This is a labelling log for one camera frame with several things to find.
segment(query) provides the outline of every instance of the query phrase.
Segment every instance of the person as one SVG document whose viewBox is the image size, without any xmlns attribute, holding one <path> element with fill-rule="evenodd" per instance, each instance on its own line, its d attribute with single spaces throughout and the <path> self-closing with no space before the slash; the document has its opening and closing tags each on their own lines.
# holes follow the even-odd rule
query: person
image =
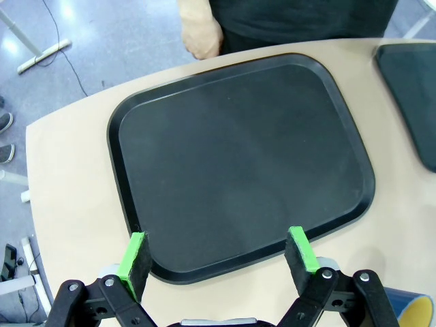
<svg viewBox="0 0 436 327">
<path fill-rule="evenodd" d="M 0 134 L 7 130 L 14 122 L 14 117 L 10 112 L 0 116 Z M 0 164 L 7 164 L 12 160 L 15 153 L 15 146 L 13 144 L 0 146 Z"/>
<path fill-rule="evenodd" d="M 383 37 L 398 0 L 178 0 L 197 59 L 264 46 Z"/>
</svg>

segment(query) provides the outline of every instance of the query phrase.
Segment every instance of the shoe sole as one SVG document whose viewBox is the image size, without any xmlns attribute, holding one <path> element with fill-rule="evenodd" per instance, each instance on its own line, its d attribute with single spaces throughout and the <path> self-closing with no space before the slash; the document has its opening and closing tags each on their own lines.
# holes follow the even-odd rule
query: shoe sole
<svg viewBox="0 0 436 327">
<path fill-rule="evenodd" d="M 14 122 L 14 116 L 12 116 L 11 113 L 9 113 L 9 117 L 11 117 L 9 123 L 7 123 L 7 125 L 0 131 L 0 134 L 7 130 L 9 127 L 11 127 L 12 123 Z"/>
<path fill-rule="evenodd" d="M 9 157 L 6 161 L 4 162 L 0 162 L 0 164 L 8 164 L 11 162 L 12 158 L 14 158 L 14 154 L 15 154 L 15 146 L 13 144 L 11 144 L 12 148 L 11 148 L 11 153 L 9 154 Z"/>
</svg>

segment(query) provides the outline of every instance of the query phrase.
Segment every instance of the person's arm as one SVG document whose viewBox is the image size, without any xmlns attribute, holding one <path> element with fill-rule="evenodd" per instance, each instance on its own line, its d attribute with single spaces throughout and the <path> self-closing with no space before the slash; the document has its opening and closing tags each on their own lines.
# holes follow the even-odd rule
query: person's arm
<svg viewBox="0 0 436 327">
<path fill-rule="evenodd" d="M 208 0 L 178 0 L 182 18 L 182 40 L 197 59 L 219 55 L 223 32 L 213 18 Z"/>
</svg>

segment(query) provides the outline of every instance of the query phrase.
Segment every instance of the hand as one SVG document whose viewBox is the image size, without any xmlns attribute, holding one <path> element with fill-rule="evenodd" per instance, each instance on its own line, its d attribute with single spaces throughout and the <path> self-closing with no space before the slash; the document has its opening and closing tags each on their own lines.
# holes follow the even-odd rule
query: hand
<svg viewBox="0 0 436 327">
<path fill-rule="evenodd" d="M 219 55 L 223 31 L 215 18 L 182 18 L 182 40 L 195 58 L 203 60 Z"/>
</svg>

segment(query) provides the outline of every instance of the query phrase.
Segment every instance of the green tape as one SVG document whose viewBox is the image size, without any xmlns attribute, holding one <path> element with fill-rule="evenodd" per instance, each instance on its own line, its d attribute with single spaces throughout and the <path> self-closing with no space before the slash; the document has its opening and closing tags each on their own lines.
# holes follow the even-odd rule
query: green tape
<svg viewBox="0 0 436 327">
<path fill-rule="evenodd" d="M 130 272 L 144 239 L 144 232 L 135 232 L 131 235 L 129 246 L 127 247 L 127 251 L 124 253 L 123 261 L 121 261 L 118 271 L 116 272 L 116 275 L 120 277 L 120 280 L 127 287 L 136 302 L 138 302 L 138 299 L 136 298 L 136 293 L 133 284 L 131 283 Z"/>
<path fill-rule="evenodd" d="M 318 269 L 320 269 L 320 264 L 318 263 L 318 259 L 306 237 L 305 231 L 301 226 L 293 226 L 289 229 L 289 233 L 297 244 L 306 271 L 314 274 Z"/>
</svg>

